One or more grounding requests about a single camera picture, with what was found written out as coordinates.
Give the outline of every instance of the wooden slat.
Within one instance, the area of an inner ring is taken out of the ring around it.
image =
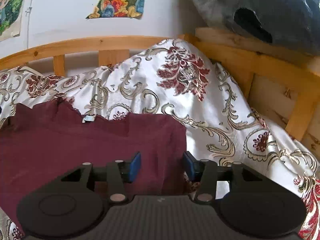
[[[148,36],[107,36],[59,41],[26,49],[4,57],[0,59],[0,70],[19,66],[24,62],[76,52],[147,49],[163,39],[165,38]]]
[[[226,45],[239,49],[260,52],[278,59],[285,60],[297,66],[311,69],[319,60],[314,59],[312,55],[290,50],[287,48],[273,46],[262,42],[257,38],[246,38],[235,34],[229,30],[221,30],[216,28],[197,28],[196,36],[204,42],[212,42],[215,44]]]
[[[198,37],[192,34],[181,34],[181,35],[178,35],[178,38],[183,39],[186,42],[191,43],[192,45],[194,45],[197,41],[200,41]]]
[[[320,77],[289,62],[209,42],[196,42],[195,46],[208,58],[220,61],[234,76],[235,73],[241,76],[242,71],[247,71],[267,77],[297,92],[308,86],[313,93],[320,93]]]
[[[238,83],[245,99],[248,99],[254,73],[246,70],[241,70],[241,69],[236,71],[232,69],[229,71],[229,73],[233,76],[233,78]]]
[[[130,57],[128,49],[120,50],[100,50],[99,66],[114,65]]]
[[[53,57],[53,69],[54,74],[57,76],[65,76],[64,70],[64,55],[58,55]]]
[[[299,93],[289,122],[285,128],[287,133],[298,141],[302,140],[307,131],[318,101],[319,94],[313,93],[312,90],[307,89]]]

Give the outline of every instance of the blue clip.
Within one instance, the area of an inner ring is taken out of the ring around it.
[[[183,153],[183,157],[182,157],[182,161],[183,161],[183,168],[186,171],[188,178],[190,181],[194,181],[196,178],[196,172],[195,172],[195,168],[193,166],[194,161],[191,159],[195,159],[190,152],[184,152]]]
[[[137,174],[140,170],[140,167],[141,167],[141,153],[138,152],[135,155],[135,157],[133,158],[133,160],[131,161],[130,166],[129,166],[129,181],[130,182],[133,182],[136,179]]]

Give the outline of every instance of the wooden post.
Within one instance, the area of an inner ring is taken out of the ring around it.
[[[287,133],[301,141],[313,117],[319,100],[317,91],[304,90],[298,94],[298,99],[285,127]]]
[[[64,70],[64,55],[53,57],[53,68],[55,75],[63,77],[66,75]]]
[[[114,65],[130,57],[128,49],[120,50],[100,50],[99,51],[99,66]]]

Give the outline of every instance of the maroon cloth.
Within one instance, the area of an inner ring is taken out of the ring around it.
[[[0,207],[16,224],[16,206],[26,194],[84,162],[101,167],[138,151],[141,169],[125,184],[129,195],[182,194],[182,124],[165,114],[129,113],[113,121],[97,116],[89,123],[82,118],[61,99],[33,109],[17,104],[10,124],[0,129]]]

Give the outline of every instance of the white bedsheet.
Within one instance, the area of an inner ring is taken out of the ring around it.
[[[187,150],[197,159],[242,162],[302,197],[308,216],[300,236],[320,237],[316,158],[250,109],[229,73],[191,44],[164,40],[114,67],[72,77],[45,77],[28,67],[0,72],[0,127],[17,103],[33,107],[55,97],[71,101],[81,114],[109,120],[128,112],[170,114],[187,127]],[[0,219],[3,239],[13,238],[8,221]]]

